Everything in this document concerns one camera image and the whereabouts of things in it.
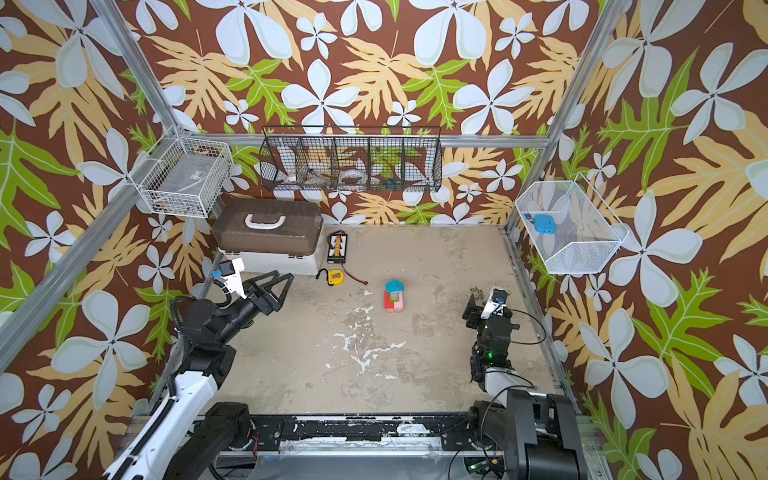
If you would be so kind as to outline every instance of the white wire basket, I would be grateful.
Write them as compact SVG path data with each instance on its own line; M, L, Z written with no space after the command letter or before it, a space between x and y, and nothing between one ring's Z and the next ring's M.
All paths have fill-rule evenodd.
M630 233L613 209L594 187L591 193L573 180L534 182L518 199L515 207L525 224L531 242L553 275L600 273ZM610 212L613 226L601 212ZM548 215L554 233L540 233L531 220Z
M219 141L166 133L149 160L154 162L136 188L156 214L208 218L224 181L230 176L232 152Z

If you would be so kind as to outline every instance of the wall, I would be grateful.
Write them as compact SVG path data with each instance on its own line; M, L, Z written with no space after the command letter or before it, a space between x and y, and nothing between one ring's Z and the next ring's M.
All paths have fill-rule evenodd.
M119 5L177 118L191 130L246 133L266 125L328 124L396 133L393 126L414 124L431 127L422 132L432 134L435 127L443 134L543 134L602 3ZM452 15L462 19L461 31ZM232 195L273 197L260 185L256 152L237 149L239 173L227 185ZM282 192L281 198L319 202L330 223L504 223L534 156L448 149L443 188L430 198L349 191Z
M0 321L11 323L132 188L125 174L160 128L85 0L8 0L0 15ZM0 377L0 478L100 477L162 370L169 298L210 265L205 233L135 208L125 218Z
M585 173L633 235L584 276L547 274L520 240L615 478L768 472L767 15L635 2L546 173Z

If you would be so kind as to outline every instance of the blue object in basket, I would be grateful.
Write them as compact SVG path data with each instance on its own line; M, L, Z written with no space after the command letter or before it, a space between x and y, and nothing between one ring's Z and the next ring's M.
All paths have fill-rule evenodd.
M536 215L533 218L533 227L539 233L554 233L558 229L550 215Z

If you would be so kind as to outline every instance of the white toolbox handle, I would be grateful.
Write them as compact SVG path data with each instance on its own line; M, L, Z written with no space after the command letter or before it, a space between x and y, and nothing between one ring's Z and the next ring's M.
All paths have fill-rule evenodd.
M247 217L245 217L245 225L248 228L253 228L254 230L275 230L276 228L283 225L283 223L286 223L286 216L280 215L280 219L276 223L257 223L253 221L253 214L248 214Z

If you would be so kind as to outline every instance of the brown toolbox lid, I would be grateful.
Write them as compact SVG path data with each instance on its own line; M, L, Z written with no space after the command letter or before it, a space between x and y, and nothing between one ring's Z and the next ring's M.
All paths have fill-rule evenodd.
M285 220L277 228L268 229L280 223L281 217ZM212 231L219 248L227 252L312 255L322 228L323 218L317 204L233 198Z

